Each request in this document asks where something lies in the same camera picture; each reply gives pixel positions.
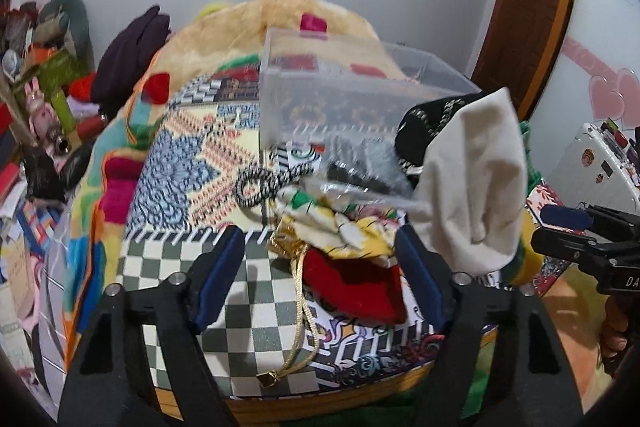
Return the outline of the person's right hand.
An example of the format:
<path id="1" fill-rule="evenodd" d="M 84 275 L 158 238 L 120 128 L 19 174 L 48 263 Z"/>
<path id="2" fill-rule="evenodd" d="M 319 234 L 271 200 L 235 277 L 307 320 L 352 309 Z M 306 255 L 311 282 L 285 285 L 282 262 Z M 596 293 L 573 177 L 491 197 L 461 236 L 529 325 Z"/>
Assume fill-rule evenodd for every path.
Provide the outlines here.
<path id="1" fill-rule="evenodd" d="M 617 369 L 628 351 L 629 306 L 630 300 L 625 296 L 612 295 L 605 303 L 605 317 L 599 334 L 600 355 L 605 373 L 612 378 L 616 378 Z"/>

